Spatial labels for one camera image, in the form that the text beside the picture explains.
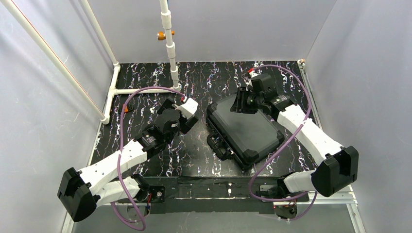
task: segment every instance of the purple cable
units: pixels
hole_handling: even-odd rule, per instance
[[[124,141],[123,141],[123,118],[124,118],[124,111],[126,110],[126,105],[129,103],[129,101],[130,101],[135,95],[137,95],[138,93],[140,93],[140,92],[142,92],[142,91],[145,91],[145,90],[150,90],[150,89],[162,89],[162,90],[167,90],[167,91],[171,91],[171,92],[174,92],[174,93],[176,93],[176,94],[179,94],[180,96],[186,98],[186,96],[183,95],[182,93],[180,93],[180,92],[178,92],[178,91],[176,91],[176,90],[167,88],[167,87],[149,86],[149,87],[141,88],[141,89],[137,90],[136,92],[134,92],[133,94],[131,94],[131,95],[129,96],[129,98],[127,98],[126,102],[123,104],[123,108],[121,109],[121,115],[120,115],[120,154],[119,154],[119,158],[118,158],[118,160],[117,160],[117,175],[118,175],[118,177],[119,177],[119,181],[120,181],[120,184],[121,184],[124,192],[126,193],[128,199],[129,199],[130,202],[132,203],[132,206],[133,206],[134,209],[136,210],[137,215],[139,215],[139,218],[140,218],[140,220],[141,220],[141,222],[142,222],[142,224],[143,224],[143,227],[142,227],[142,228],[137,228],[136,226],[131,225],[130,222],[134,222],[134,221],[125,219],[125,218],[119,213],[119,211],[117,210],[117,207],[116,207],[116,203],[115,203],[115,202],[112,202],[112,203],[111,203],[111,206],[113,207],[113,211],[115,212],[116,216],[120,219],[120,221],[122,221],[122,222],[123,222],[125,225],[127,225],[128,227],[130,227],[130,228],[132,228],[132,229],[134,229],[134,230],[137,230],[137,231],[144,231],[144,230],[146,229],[146,221],[144,220],[143,215],[141,214],[139,208],[137,207],[135,201],[133,200],[133,197],[132,197],[132,195],[130,194],[129,190],[127,190],[127,187],[126,187],[126,185],[124,184],[123,179],[122,179],[122,177],[121,177],[120,159],[121,159],[121,152],[123,151],[123,146],[124,146]]]
[[[283,70],[283,71],[291,74],[291,75],[298,81],[298,83],[299,83],[299,85],[301,86],[303,92],[305,93],[306,98],[308,99],[308,103],[309,103],[309,104],[308,104],[308,111],[306,112],[305,118],[303,118],[303,121],[307,120],[307,119],[309,118],[309,114],[310,114],[310,112],[311,112],[311,110],[312,110],[312,103],[310,102],[308,90],[305,88],[305,86],[303,85],[302,81],[300,81],[300,79],[297,77],[297,75],[294,74],[294,73],[293,73],[292,71],[290,71],[289,69],[286,69],[286,68],[284,68],[284,67],[277,66],[277,65],[262,65],[262,66],[258,66],[258,67],[253,68],[253,71],[254,71],[254,70],[257,70],[257,69],[264,68],[264,67],[275,67],[275,68],[281,69],[281,70]],[[262,168],[261,168],[259,171],[257,171],[256,174],[254,174],[253,177],[250,179],[248,187],[249,187],[249,193],[250,193],[250,195],[251,195],[252,197],[254,197],[254,198],[256,198],[256,199],[259,199],[259,200],[272,201],[272,202],[273,202],[273,201],[288,201],[288,200],[297,199],[297,198],[302,197],[302,196],[304,196],[304,195],[306,195],[306,194],[308,193],[308,191],[306,191],[306,192],[303,192],[303,193],[301,193],[301,194],[299,194],[299,195],[296,195],[296,196],[294,196],[294,197],[291,197],[291,198],[269,199],[269,198],[259,197],[259,196],[255,195],[255,194],[253,193],[253,191],[252,191],[253,182],[255,182],[255,180],[256,180],[256,178],[258,177],[258,175],[264,170],[264,168],[265,168],[273,159],[277,158],[277,157],[280,155],[280,153],[289,145],[289,143],[292,142],[292,140],[295,139],[296,135],[300,132],[300,130],[302,129],[302,127],[303,127],[303,124],[301,124],[301,125],[296,129],[296,131],[292,134],[292,136],[274,153],[274,155],[272,155],[272,157],[270,157],[270,159],[268,159],[267,162],[265,162],[265,164],[263,164]],[[313,198],[313,201],[312,201],[312,203],[309,205],[309,207],[307,208],[307,210],[306,210],[305,212],[303,212],[300,216],[298,216],[298,217],[296,217],[296,218],[293,218],[292,220],[297,220],[297,219],[299,219],[300,217],[302,217],[304,214],[306,214],[306,213],[308,212],[308,210],[312,207],[313,203],[315,202],[316,195],[317,195],[317,193],[315,193],[315,196],[314,196],[314,198]]]

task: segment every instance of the purple hose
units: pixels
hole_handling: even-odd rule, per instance
[[[309,114],[310,114],[310,112],[311,112],[311,110],[312,110],[312,103],[310,102],[308,90],[305,88],[305,86],[303,85],[302,81],[300,81],[300,79],[299,79],[292,71],[290,71],[289,69],[286,69],[286,68],[284,68],[284,67],[277,66],[277,65],[262,65],[262,66],[258,66],[258,67],[253,68],[253,70],[261,69],[261,68],[264,68],[264,67],[275,67],[275,68],[281,69],[281,70],[283,70],[283,71],[291,74],[291,75],[298,81],[298,83],[299,83],[299,85],[301,86],[303,92],[305,93],[306,98],[308,99],[308,103],[309,103],[309,104],[308,104],[308,111],[306,112],[306,115],[305,115],[305,118],[303,118],[303,121],[305,121],[306,119],[308,119],[308,118],[309,118]],[[292,142],[292,140],[295,139],[296,135],[300,132],[300,130],[302,129],[302,127],[303,127],[303,124],[300,125],[300,126],[296,129],[296,131],[292,134],[292,136],[274,153],[274,155],[272,155],[272,157],[270,157],[270,159],[268,159],[267,162],[265,162],[265,164],[263,164],[262,168],[261,168],[259,171],[257,171],[256,174],[254,174],[253,177],[250,179],[250,182],[249,182],[248,187],[249,187],[249,193],[250,193],[250,195],[251,195],[252,197],[254,197],[254,198],[256,198],[256,199],[259,199],[259,200],[264,200],[264,201],[288,201],[288,200],[297,199],[297,198],[302,197],[302,196],[304,196],[304,195],[306,195],[306,194],[308,193],[308,192],[303,192],[303,193],[301,193],[301,194],[299,194],[299,195],[297,195],[297,196],[291,197],[291,198],[269,199],[269,198],[262,198],[262,197],[256,196],[256,195],[253,193],[253,191],[252,191],[253,182],[255,182],[255,180],[256,180],[256,178],[258,177],[258,175],[264,170],[264,168],[265,168],[273,159],[277,158],[277,157],[280,155],[280,153],[289,145],[289,143]],[[315,193],[315,196],[314,196],[314,198],[313,198],[313,200],[312,200],[312,203],[309,205],[309,207],[307,208],[307,210],[306,210],[305,212],[303,212],[300,216],[298,216],[298,217],[296,217],[296,218],[293,218],[292,220],[297,220],[297,219],[299,219],[300,217],[302,217],[304,214],[306,214],[306,213],[308,212],[308,210],[312,207],[313,203],[315,202],[316,195],[317,195],[317,193]]]
[[[115,202],[112,202],[112,203],[111,203],[111,206],[113,207],[113,211],[115,212],[116,216],[120,219],[120,221],[122,221],[122,222],[123,222],[124,224],[126,224],[128,227],[130,227],[130,228],[132,228],[132,229],[134,229],[134,230],[137,230],[137,231],[144,231],[144,230],[146,229],[146,221],[144,220],[143,215],[141,214],[139,208],[137,207],[135,201],[133,200],[133,197],[132,197],[132,195],[130,194],[129,190],[127,190],[127,187],[126,187],[126,185],[124,184],[123,179],[122,179],[122,177],[121,177],[120,159],[121,159],[121,152],[123,151],[123,146],[124,146],[124,143],[123,143],[123,118],[124,118],[124,111],[126,110],[126,105],[129,103],[129,101],[130,101],[135,95],[137,95],[138,93],[140,93],[140,92],[142,92],[142,91],[145,91],[145,90],[150,90],[150,89],[162,89],[162,90],[167,90],[167,91],[171,91],[171,92],[174,92],[174,93],[176,93],[176,94],[179,94],[180,96],[186,98],[186,96],[183,95],[182,93],[180,93],[180,92],[178,92],[178,91],[176,91],[176,90],[167,88],[167,87],[149,86],[149,87],[141,88],[141,89],[137,90],[136,92],[134,92],[133,94],[131,94],[131,95],[129,96],[129,98],[127,98],[126,102],[123,104],[123,108],[121,109],[121,115],[120,115],[120,154],[119,154],[119,158],[118,158],[118,160],[117,160],[117,175],[118,175],[118,177],[119,177],[119,181],[120,181],[120,184],[121,184],[124,192],[126,193],[128,199],[129,199],[130,202],[132,203],[132,206],[133,206],[134,209],[136,210],[137,215],[139,215],[139,218],[140,218],[140,220],[141,220],[141,222],[142,222],[142,224],[143,224],[143,227],[142,227],[142,228],[138,228],[138,227],[130,224],[131,220],[127,220],[127,219],[125,219],[123,216],[121,216],[120,213],[119,213],[119,211],[117,210],[117,207],[116,207],[116,203],[115,203]]]

